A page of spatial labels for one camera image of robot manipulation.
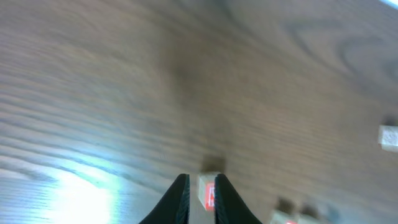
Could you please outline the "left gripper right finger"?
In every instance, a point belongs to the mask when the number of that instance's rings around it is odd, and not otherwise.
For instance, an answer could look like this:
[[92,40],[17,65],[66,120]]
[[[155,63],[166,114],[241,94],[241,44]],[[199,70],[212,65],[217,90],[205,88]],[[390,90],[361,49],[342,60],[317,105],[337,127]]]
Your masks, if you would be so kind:
[[224,174],[215,178],[215,224],[261,224]]

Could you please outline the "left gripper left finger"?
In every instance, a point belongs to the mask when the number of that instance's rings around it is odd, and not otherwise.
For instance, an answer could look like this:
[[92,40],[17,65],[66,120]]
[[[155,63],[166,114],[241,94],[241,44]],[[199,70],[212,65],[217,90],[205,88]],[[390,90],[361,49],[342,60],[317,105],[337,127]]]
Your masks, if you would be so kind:
[[140,224],[188,224],[190,176],[180,174]]

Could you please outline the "red letter A block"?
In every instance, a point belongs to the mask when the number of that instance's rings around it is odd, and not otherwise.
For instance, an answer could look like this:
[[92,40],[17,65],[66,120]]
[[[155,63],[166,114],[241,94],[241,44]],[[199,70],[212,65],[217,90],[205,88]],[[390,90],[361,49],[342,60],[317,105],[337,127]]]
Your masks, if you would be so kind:
[[269,224],[297,224],[294,216],[280,210],[273,210]]

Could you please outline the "red letter I block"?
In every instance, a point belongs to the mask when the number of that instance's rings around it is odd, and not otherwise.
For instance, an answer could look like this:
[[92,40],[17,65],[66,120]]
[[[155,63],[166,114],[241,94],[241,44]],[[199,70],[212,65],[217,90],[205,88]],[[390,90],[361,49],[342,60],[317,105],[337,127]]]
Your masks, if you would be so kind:
[[300,214],[297,218],[297,224],[322,224],[322,222],[310,215]]

